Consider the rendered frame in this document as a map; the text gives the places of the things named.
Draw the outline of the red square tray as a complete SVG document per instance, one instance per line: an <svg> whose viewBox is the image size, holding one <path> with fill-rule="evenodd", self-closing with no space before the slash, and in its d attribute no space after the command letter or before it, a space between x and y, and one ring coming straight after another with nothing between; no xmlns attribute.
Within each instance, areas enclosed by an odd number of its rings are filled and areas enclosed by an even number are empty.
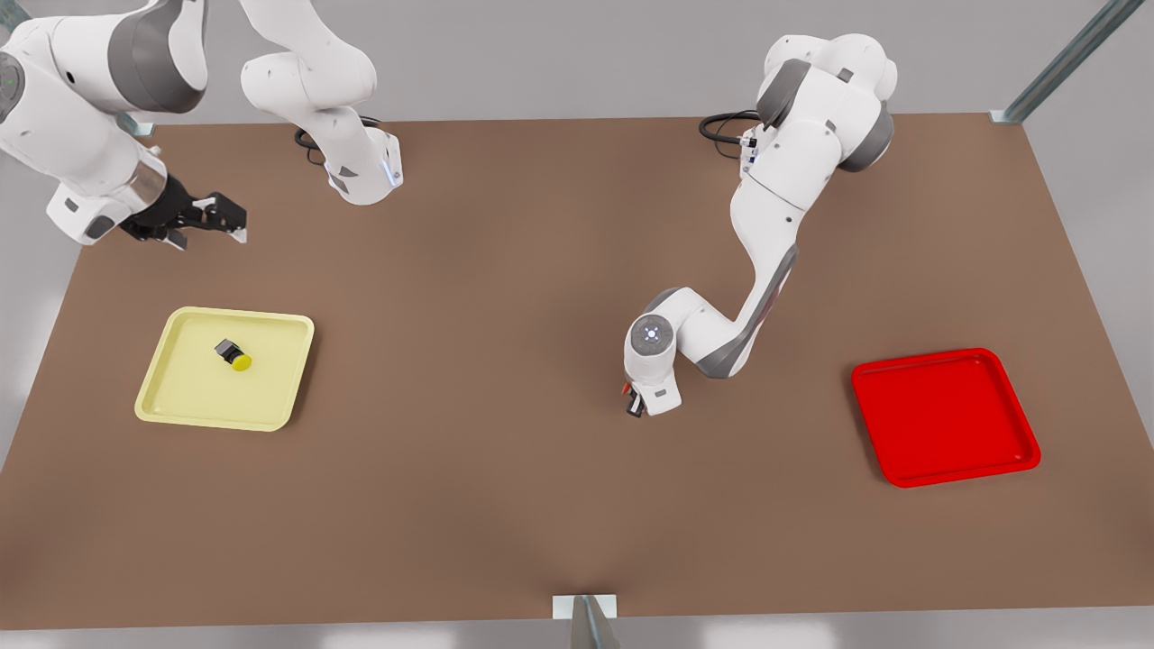
<svg viewBox="0 0 1154 649"><path fill-rule="evenodd" d="M1041 448L986 348L865 361L850 385L881 473L896 488L1031 470Z"/></svg>

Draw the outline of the pale yellow square tray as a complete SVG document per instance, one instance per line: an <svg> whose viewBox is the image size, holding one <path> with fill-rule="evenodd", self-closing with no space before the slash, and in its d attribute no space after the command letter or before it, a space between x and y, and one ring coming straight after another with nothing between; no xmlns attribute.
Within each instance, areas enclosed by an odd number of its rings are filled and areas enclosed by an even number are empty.
<svg viewBox="0 0 1154 649"><path fill-rule="evenodd" d="M304 315L185 306L162 329L133 412L143 422L273 432L293 415L315 324ZM235 372L215 353L252 356Z"/></svg>

